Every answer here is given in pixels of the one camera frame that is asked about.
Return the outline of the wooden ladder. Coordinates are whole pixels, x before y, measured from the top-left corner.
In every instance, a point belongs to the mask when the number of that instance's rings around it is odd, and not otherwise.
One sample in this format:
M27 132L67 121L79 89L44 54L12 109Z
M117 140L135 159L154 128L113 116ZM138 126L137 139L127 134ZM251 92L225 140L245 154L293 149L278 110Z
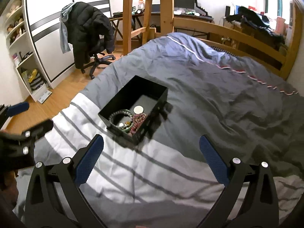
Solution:
M142 44L148 41L150 34L150 18L152 10L152 0L145 0L145 8L142 14L132 14L133 0L123 0L123 55L126 56L131 52L131 39L142 34ZM143 16L142 26L133 30L133 17L138 19L138 16Z

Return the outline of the black puffer jacket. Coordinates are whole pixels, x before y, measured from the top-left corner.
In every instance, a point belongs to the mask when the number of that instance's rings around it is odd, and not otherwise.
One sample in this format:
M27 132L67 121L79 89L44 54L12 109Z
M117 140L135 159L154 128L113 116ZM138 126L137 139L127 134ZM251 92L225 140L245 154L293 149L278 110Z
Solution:
M90 61L94 52L115 49L114 29L110 20L99 9L84 2L77 2L64 23L67 41L73 46L74 63L77 69Z

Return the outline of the green jade bangle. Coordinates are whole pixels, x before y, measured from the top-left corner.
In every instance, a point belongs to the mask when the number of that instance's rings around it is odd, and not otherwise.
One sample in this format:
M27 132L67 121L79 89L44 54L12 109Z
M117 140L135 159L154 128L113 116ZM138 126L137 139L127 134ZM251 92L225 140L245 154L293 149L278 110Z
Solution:
M120 123L119 129L124 132L128 132L128 131L130 131L130 129L133 126L133 114L131 113L130 110L126 110L126 109L120 110L120 113L123 114L124 116L128 117L129 120L124 123Z

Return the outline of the white shelf unit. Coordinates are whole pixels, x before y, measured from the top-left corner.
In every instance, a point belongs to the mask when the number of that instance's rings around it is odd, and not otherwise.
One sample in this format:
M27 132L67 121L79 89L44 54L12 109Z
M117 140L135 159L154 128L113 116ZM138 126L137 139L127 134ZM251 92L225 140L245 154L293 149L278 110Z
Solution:
M26 14L26 0L10 0L1 15L1 100L15 104L31 97L44 103L52 94L38 61Z

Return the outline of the white wardrobe with stripes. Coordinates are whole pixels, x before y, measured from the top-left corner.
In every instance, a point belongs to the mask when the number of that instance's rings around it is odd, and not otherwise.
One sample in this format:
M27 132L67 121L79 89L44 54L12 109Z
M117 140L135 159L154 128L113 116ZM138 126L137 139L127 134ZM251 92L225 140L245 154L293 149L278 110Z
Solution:
M29 31L34 50L49 82L59 79L74 65L73 47L68 44L63 25L63 9L84 2L111 15L110 0L25 0Z

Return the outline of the black office chair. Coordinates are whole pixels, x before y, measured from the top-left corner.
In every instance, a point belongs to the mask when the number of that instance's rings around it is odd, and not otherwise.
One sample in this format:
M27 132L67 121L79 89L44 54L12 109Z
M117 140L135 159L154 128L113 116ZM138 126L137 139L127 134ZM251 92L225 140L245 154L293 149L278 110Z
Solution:
M84 74L85 69L91 68L89 72L89 76L91 80L95 78L94 72L96 68L100 65L110 65L111 62L109 60L115 60L115 56L113 54L105 55L103 51L105 50L104 47L104 40L100 39L94 47L89 48L88 55L93 57L93 61L90 63L85 64L80 70Z

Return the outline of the dark wooden desk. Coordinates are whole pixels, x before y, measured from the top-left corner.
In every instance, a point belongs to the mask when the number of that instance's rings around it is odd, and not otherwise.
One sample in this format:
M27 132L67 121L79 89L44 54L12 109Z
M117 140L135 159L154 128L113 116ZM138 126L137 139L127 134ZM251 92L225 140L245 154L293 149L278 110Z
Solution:
M203 13L196 12L195 10L189 10L189 9L182 9L182 10L174 10L174 16L176 17L185 17L189 19L197 19L202 20L205 22L213 23L214 19L213 17L209 16L208 13L204 10L199 8ZM160 4L153 4L152 5L152 12L151 15L160 15ZM132 17L131 17L131 28L132 30L136 30L136 26L142 27L142 22L140 20L140 17L144 16L144 10L138 9L135 10L135 7L133 7L132 11ZM116 12L113 14L112 17L110 17L110 22L112 23L112 26L114 27L114 38L116 39L116 36L119 35L121 39L123 38L123 34L119 29L120 23L123 20L123 13L122 12Z

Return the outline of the grey striped duvet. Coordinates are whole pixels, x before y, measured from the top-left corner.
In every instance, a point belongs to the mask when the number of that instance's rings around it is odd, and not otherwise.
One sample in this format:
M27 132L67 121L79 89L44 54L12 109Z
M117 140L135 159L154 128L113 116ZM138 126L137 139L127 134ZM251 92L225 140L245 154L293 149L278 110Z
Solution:
M134 76L168 89L136 147L120 145L99 117ZM170 33L112 63L53 122L36 144L35 159L46 165L103 137L104 150L80 189L108 227L196 227L224 188L200 151L203 135L231 158L266 162L279 223L303 227L303 97L251 58Z

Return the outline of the black jewelry box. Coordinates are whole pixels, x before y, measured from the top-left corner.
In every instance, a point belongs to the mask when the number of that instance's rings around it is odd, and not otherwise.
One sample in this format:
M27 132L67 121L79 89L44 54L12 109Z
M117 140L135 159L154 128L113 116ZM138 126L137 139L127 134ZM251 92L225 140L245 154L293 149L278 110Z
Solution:
M137 146L163 110L168 88L134 76L101 109L98 116L114 141L123 147Z

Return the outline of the black clothes pile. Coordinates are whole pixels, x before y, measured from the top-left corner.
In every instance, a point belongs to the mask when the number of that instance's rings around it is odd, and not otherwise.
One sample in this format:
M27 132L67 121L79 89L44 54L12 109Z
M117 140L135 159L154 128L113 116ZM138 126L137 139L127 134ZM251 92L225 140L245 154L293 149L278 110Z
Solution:
M236 21L250 26L270 38L274 44L285 43L283 36L278 35L271 30L267 16L258 14L246 7L240 6L238 12L234 15L226 16L226 20L228 22Z

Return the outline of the wooden bed frame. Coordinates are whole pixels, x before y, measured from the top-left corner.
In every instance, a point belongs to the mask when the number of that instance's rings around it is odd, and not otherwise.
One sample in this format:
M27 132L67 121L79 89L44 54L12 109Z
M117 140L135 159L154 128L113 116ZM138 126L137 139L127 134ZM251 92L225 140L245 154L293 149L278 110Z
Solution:
M146 43L149 39L159 38L174 31L175 28L181 29L199 29L202 32L213 33L219 36L226 36L239 43L247 44L248 46L265 53L269 57L275 59L282 64L280 69L276 69L270 64L255 57L254 60L271 70L274 74L286 80L294 66L302 32L302 16L303 4L299 0L293 0L293 26L291 34L291 42L287 48L285 55L271 48L265 43L255 39L253 36L246 35L240 31L230 29L224 26L219 26L213 23L204 22L199 19L187 19L185 17L174 16L174 0L160 0L160 24L161 31L157 32L150 27L150 16L152 8L152 0L145 0L144 23L143 27L136 30L131 28L131 11L133 0L123 0L123 54L127 55L131 52L132 38L142 35L142 42Z

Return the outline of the light blue cloth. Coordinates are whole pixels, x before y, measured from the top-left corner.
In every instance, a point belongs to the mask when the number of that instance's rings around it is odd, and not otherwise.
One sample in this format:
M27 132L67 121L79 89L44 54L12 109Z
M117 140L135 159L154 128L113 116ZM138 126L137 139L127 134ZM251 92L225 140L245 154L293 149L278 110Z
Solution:
M71 51L69 43L68 43L68 32L65 22L69 19L69 13L72 11L75 2L72 2L60 11L60 27L59 27L59 36L60 36L60 47L63 54Z

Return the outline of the white round disc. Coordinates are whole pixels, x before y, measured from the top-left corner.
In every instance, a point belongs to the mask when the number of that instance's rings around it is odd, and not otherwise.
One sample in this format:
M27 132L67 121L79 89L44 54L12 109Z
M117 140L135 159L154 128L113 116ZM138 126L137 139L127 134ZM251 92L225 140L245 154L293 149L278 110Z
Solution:
M141 114L144 112L144 108L141 105L137 105L133 108L134 114Z

